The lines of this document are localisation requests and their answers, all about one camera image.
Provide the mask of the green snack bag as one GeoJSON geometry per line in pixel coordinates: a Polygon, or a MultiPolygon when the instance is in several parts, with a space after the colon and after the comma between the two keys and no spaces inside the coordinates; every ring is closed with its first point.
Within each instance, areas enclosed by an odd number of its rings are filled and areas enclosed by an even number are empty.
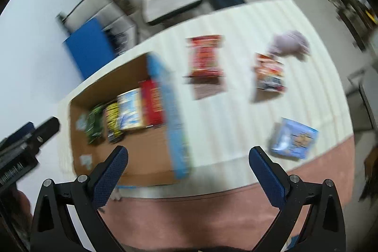
{"type": "Polygon", "coordinates": [[[85,134],[89,145],[98,144],[104,139],[103,113],[104,106],[97,105],[90,110],[86,117],[85,134]]]}

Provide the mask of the light blue tissue pack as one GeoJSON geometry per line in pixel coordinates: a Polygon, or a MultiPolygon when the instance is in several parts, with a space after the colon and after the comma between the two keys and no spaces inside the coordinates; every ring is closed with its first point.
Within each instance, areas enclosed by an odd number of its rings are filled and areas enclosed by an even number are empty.
{"type": "Polygon", "coordinates": [[[282,118],[275,130],[270,151],[290,159],[306,159],[318,137],[318,131],[298,121],[282,118]]]}

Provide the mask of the yellow blue tissue pack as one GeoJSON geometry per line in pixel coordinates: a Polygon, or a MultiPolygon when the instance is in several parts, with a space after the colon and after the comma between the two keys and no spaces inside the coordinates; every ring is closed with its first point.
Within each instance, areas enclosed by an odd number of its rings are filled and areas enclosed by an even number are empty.
{"type": "Polygon", "coordinates": [[[142,96],[140,88],[129,90],[117,96],[119,123],[122,131],[144,128],[142,96]]]}

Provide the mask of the dark red pouch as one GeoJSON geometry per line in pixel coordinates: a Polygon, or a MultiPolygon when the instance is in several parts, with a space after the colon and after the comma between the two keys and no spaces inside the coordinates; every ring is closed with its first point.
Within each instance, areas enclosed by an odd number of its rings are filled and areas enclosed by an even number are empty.
{"type": "Polygon", "coordinates": [[[143,122],[146,127],[164,124],[160,90],[155,81],[146,79],[139,83],[142,96],[143,122]]]}

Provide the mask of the orange panda snack bag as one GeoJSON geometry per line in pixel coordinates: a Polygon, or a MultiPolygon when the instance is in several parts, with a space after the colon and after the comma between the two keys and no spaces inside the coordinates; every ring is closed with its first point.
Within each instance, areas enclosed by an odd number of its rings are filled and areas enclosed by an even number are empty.
{"type": "Polygon", "coordinates": [[[256,87],[261,91],[283,93],[286,90],[284,85],[284,66],[273,57],[256,54],[256,87]]]}

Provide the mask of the purple cloth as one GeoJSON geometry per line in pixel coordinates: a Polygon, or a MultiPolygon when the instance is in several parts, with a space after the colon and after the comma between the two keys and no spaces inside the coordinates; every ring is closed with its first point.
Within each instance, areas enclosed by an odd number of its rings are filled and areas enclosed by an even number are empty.
{"type": "Polygon", "coordinates": [[[308,40],[301,32],[288,31],[275,35],[267,52],[274,56],[309,55],[310,47],[308,40]]]}

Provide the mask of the red snack bag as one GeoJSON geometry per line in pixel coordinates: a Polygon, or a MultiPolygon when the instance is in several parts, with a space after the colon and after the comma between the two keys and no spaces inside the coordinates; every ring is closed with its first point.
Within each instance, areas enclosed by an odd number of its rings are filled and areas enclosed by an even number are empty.
{"type": "Polygon", "coordinates": [[[218,78],[223,76],[219,64],[222,36],[211,34],[188,38],[190,47],[190,73],[188,77],[218,78]]]}

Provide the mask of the open cardboard box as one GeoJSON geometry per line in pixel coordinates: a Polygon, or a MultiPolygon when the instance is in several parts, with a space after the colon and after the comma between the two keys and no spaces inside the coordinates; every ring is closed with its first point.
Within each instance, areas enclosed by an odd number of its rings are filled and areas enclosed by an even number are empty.
{"type": "Polygon", "coordinates": [[[174,184],[190,173],[188,144],[170,71],[152,52],[120,64],[68,99],[61,161],[89,174],[116,146],[128,151],[119,185],[174,184]]]}

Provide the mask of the blue folded mat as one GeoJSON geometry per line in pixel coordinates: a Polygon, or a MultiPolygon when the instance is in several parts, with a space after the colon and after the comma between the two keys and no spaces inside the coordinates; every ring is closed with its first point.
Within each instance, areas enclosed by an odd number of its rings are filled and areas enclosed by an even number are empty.
{"type": "Polygon", "coordinates": [[[90,19],[73,32],[65,40],[65,45],[83,80],[116,58],[116,53],[96,18],[90,19]]]}

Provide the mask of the striped tablecloth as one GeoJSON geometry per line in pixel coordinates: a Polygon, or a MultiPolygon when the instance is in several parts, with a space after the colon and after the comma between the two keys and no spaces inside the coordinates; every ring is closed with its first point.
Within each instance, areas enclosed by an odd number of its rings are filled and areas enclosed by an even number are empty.
{"type": "Polygon", "coordinates": [[[307,16],[293,0],[267,0],[219,10],[162,31],[111,61],[82,82],[58,108],[61,131],[59,162],[63,174],[74,177],[70,143],[69,108],[101,77],[146,52],[154,52],[172,72],[177,103],[183,116],[189,146],[191,171],[178,184],[138,188],[125,184],[129,197],[170,198],[221,192],[254,184],[247,155],[259,145],[269,148],[274,127],[282,118],[298,121],[319,131],[319,137],[304,160],[280,158],[284,169],[309,168],[317,157],[352,136],[352,122],[341,79],[326,46],[307,16]],[[277,34],[297,30],[309,41],[311,52],[304,60],[283,59],[286,91],[262,97],[254,83],[256,54],[264,52],[277,34]],[[200,34],[221,34],[220,63],[226,89],[196,100],[184,80],[188,69],[185,39],[200,34]]]}

